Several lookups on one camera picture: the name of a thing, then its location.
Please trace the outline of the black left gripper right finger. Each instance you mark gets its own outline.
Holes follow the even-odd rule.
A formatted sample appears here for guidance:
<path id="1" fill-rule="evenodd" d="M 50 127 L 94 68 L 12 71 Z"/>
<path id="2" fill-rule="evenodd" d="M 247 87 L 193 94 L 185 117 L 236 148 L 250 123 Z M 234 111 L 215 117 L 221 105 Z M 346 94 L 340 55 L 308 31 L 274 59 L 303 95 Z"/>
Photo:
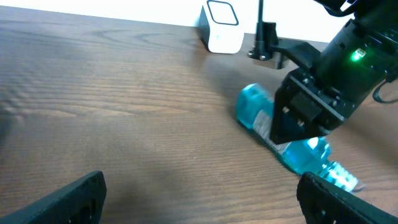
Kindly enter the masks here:
<path id="1" fill-rule="evenodd" d="M 305 221 L 311 224 L 397 224 L 397 217 L 312 172 L 301 176 L 297 200 Z"/>

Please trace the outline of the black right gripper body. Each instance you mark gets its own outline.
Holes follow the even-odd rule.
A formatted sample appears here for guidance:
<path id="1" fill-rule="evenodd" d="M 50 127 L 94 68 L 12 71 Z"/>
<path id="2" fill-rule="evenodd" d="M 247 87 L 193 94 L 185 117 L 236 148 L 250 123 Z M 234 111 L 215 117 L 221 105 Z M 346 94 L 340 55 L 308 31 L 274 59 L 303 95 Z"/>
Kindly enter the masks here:
<path id="1" fill-rule="evenodd" d="M 310 70 L 298 67 L 293 80 L 322 107 L 317 123 L 332 131 L 342 125 L 383 80 L 392 78 L 392 39 L 383 27 L 350 19 Z"/>

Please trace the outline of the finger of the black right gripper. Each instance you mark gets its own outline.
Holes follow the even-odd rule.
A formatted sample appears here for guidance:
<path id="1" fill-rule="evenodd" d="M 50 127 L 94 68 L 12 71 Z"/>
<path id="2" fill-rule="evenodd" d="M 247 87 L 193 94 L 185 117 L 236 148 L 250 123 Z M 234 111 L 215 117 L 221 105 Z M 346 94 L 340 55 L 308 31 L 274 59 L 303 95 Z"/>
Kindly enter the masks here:
<path id="1" fill-rule="evenodd" d="M 270 138 L 276 144 L 326 136 L 328 129 L 317 123 L 322 107 L 302 86 L 287 80 L 275 93 Z"/>

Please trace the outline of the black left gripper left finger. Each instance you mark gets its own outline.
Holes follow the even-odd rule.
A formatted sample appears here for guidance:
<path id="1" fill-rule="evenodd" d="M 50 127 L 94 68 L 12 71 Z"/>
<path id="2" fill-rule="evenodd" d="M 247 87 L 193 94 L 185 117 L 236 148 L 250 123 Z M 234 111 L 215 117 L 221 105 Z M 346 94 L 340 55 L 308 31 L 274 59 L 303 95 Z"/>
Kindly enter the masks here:
<path id="1" fill-rule="evenodd" d="M 107 188 L 95 170 L 38 201 L 1 218 L 1 223 L 97 224 L 101 220 Z"/>

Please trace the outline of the teal mouthwash bottle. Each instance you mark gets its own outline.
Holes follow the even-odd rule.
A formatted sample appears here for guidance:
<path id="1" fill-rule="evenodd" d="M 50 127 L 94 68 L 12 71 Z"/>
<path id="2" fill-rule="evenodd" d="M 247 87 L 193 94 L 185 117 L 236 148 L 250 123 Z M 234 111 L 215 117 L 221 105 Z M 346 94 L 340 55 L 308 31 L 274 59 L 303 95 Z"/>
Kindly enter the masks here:
<path id="1" fill-rule="evenodd" d="M 330 143 L 324 137 L 314 137 L 284 144 L 275 144 L 269 134 L 274 102 L 269 93 L 257 83 L 245 86 L 236 103 L 237 120 L 273 152 L 288 170 L 303 175 L 313 172 L 347 192 L 358 192 L 364 184 L 340 163 L 330 161 Z"/>

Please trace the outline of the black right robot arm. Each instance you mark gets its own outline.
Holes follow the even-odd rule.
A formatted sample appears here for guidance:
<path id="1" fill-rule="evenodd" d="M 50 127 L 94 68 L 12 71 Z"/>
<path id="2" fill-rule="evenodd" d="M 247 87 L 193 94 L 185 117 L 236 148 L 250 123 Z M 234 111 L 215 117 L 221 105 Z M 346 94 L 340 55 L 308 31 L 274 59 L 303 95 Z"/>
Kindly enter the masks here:
<path id="1" fill-rule="evenodd" d="M 323 51 L 304 41 L 269 45 L 297 64 L 275 93 L 270 139 L 326 136 L 383 81 L 397 78 L 397 0 L 322 1 L 335 17 L 353 14 Z"/>

